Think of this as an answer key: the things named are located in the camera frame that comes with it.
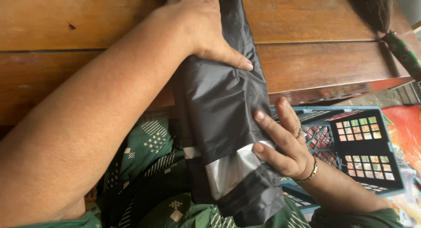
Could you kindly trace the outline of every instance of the broom bristles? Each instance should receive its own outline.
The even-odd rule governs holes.
[[[393,0],[352,0],[352,3],[368,25],[382,33],[389,32]]]

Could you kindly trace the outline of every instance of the wooden table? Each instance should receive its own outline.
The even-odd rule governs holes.
[[[347,99],[410,80],[347,0],[243,0],[273,102]],[[0,0],[0,125],[46,95],[156,7],[157,0]],[[396,8],[392,27],[421,57]],[[150,108],[172,106],[171,83]]]

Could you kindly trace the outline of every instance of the broom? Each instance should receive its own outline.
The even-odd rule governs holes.
[[[374,30],[382,32],[389,50],[398,59],[409,75],[421,81],[421,63],[408,45],[390,30],[393,0],[351,0],[361,18]]]

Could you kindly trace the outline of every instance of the black nylon bag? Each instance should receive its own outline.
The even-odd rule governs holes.
[[[254,70],[196,56],[179,66],[173,85],[186,166],[193,202],[217,204],[239,227],[261,225],[285,203],[279,173],[251,152],[253,143],[270,141],[252,116],[255,109],[270,114],[267,84],[242,0],[219,1],[224,38]],[[248,164],[254,167],[245,170]]]

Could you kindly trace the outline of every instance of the silver reflective tape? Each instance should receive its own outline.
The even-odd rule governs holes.
[[[201,155],[197,147],[183,148],[183,150],[184,150],[184,159],[193,159]]]
[[[270,140],[260,141],[260,143],[275,148],[275,145]],[[248,174],[264,163],[251,151],[253,145],[252,143],[244,146],[235,153],[205,166],[210,191],[215,200],[224,197],[247,177]]]

